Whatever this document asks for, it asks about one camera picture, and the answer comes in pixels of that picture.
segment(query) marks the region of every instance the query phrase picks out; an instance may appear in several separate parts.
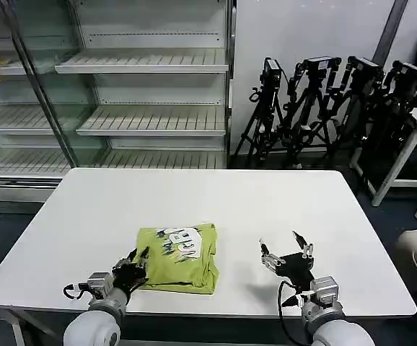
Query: dark floor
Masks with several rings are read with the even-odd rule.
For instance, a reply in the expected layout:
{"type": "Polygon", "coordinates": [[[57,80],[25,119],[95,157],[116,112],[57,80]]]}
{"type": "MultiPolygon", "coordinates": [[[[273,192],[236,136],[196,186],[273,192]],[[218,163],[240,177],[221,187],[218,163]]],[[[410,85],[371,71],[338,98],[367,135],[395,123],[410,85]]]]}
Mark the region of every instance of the dark floor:
{"type": "MultiPolygon", "coordinates": [[[[339,170],[342,171],[347,179],[387,252],[391,254],[396,239],[404,230],[417,229],[417,220],[414,218],[414,213],[417,210],[417,189],[414,189],[416,190],[415,193],[411,191],[392,193],[389,198],[382,202],[380,207],[373,208],[365,189],[359,184],[356,175],[347,169],[339,170]]],[[[3,260],[31,219],[32,216],[30,215],[0,214],[0,261],[3,260]]],[[[168,334],[166,329],[160,329],[162,325],[166,324],[175,331],[178,329],[177,325],[181,322],[185,324],[184,329],[186,331],[192,330],[192,332],[181,333],[184,336],[173,337],[172,340],[201,341],[201,339],[204,339],[207,342],[272,344],[283,344],[286,342],[275,321],[272,321],[273,324],[267,321],[244,322],[249,324],[247,329],[245,328],[246,324],[237,327],[239,322],[236,320],[229,325],[217,320],[201,319],[194,322],[183,318],[172,319],[172,321],[168,319],[164,321],[161,319],[130,318],[128,322],[130,323],[127,324],[131,325],[131,329],[128,330],[131,330],[132,338],[136,340],[152,339],[153,337],[159,340],[166,340],[168,334]],[[214,337],[214,330],[216,330],[217,337],[214,337]]],[[[417,346],[417,316],[402,321],[362,321],[361,323],[374,338],[377,346],[417,346]]],[[[0,321],[0,346],[3,345],[15,345],[15,342],[11,327],[5,321],[0,321]]]]}

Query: yellow cloth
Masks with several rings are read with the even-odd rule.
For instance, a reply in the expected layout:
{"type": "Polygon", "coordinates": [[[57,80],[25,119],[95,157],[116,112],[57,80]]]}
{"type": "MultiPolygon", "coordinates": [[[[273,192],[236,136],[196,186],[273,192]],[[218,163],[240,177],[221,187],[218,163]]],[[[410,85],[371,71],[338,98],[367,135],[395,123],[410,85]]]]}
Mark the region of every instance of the yellow cloth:
{"type": "Polygon", "coordinates": [[[141,288],[213,294],[216,229],[212,223],[173,229],[140,229],[136,248],[149,247],[148,281],[141,288]]]}

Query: glass display refrigerator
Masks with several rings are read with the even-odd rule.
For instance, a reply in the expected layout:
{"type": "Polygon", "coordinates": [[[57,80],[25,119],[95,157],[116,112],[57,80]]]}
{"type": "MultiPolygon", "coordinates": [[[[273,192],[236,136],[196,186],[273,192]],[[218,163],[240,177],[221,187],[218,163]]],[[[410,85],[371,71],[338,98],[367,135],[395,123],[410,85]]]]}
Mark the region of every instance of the glass display refrigerator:
{"type": "Polygon", "coordinates": [[[0,190],[226,168],[232,23],[232,0],[0,0],[0,190]]]}

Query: white wall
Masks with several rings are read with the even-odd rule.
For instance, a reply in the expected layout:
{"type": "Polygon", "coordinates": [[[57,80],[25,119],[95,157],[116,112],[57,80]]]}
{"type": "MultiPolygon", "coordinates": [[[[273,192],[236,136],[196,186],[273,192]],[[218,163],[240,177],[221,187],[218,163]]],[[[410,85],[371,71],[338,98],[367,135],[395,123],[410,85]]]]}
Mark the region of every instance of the white wall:
{"type": "Polygon", "coordinates": [[[405,9],[390,54],[385,64],[389,71],[393,61],[413,63],[417,52],[417,0],[410,0],[405,9]]]}
{"type": "MultiPolygon", "coordinates": [[[[237,2],[231,150],[252,115],[248,97],[259,87],[266,56],[290,77],[305,58],[372,58],[394,0],[239,0],[237,2]]],[[[300,88],[307,84],[303,78],[300,88]]],[[[281,104],[288,101],[282,83],[281,104]]]]}

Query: tripod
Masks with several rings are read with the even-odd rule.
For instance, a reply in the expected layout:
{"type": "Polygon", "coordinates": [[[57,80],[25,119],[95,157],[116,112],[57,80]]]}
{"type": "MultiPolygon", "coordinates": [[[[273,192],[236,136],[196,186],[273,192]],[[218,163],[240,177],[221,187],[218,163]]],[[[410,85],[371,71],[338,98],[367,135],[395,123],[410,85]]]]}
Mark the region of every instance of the tripod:
{"type": "Polygon", "coordinates": [[[292,120],[297,113],[297,110],[301,107],[304,102],[302,111],[295,122],[294,126],[291,127],[289,143],[287,145],[287,154],[282,162],[283,168],[299,167],[298,155],[302,149],[312,147],[312,142],[315,137],[318,137],[325,143],[325,147],[330,147],[330,136],[327,127],[327,122],[332,118],[333,113],[336,114],[338,108],[334,104],[334,112],[329,112],[327,107],[330,101],[331,95],[338,93],[339,88],[333,88],[333,82],[340,66],[341,58],[313,58],[304,60],[303,63],[297,64],[295,68],[294,78],[289,83],[289,88],[295,89],[294,81],[300,80],[305,71],[307,71],[309,84],[303,91],[301,97],[297,101],[295,90],[288,91],[288,94],[292,94],[291,101],[284,105],[284,109],[287,110],[286,119],[283,121],[284,128],[291,126],[292,120]],[[326,94],[323,96],[320,89],[322,88],[322,81],[327,76],[327,69],[330,68],[330,75],[326,85],[326,94]],[[319,104],[319,115],[320,121],[315,122],[311,126],[308,126],[308,120],[310,118],[312,107],[315,102],[319,104]],[[323,129],[324,136],[320,135],[320,130],[323,129]]]}
{"type": "Polygon", "coordinates": [[[266,159],[268,152],[280,138],[281,134],[274,131],[273,123],[275,111],[278,114],[279,122],[282,123],[284,121],[278,99],[279,87],[281,85],[281,72],[282,69],[279,67],[276,60],[271,58],[265,59],[264,69],[260,75],[262,86],[260,90],[253,88],[254,93],[249,97],[249,100],[257,103],[257,105],[250,117],[247,127],[241,135],[241,140],[232,157],[230,167],[234,166],[244,141],[250,143],[245,162],[245,167],[250,168],[252,158],[254,158],[255,167],[260,167],[262,162],[266,159]],[[249,137],[249,133],[255,121],[256,124],[253,135],[252,137],[249,137]]]}
{"type": "Polygon", "coordinates": [[[364,148],[398,150],[410,132],[407,120],[417,105],[417,67],[395,61],[384,81],[380,102],[374,108],[374,126],[364,148]],[[395,88],[391,91],[392,81],[395,88]]]}
{"type": "Polygon", "coordinates": [[[384,72],[383,68],[365,58],[355,56],[348,57],[345,74],[343,75],[340,85],[340,91],[346,89],[350,75],[352,81],[350,89],[342,97],[334,100],[333,116],[337,115],[338,109],[343,103],[350,99],[348,108],[341,121],[337,125],[337,137],[330,145],[325,155],[320,159],[323,160],[329,156],[328,166],[333,165],[335,153],[341,149],[341,146],[349,142],[350,147],[361,142],[366,136],[366,124],[369,122],[370,110],[379,100],[379,89],[381,87],[384,72]]]}

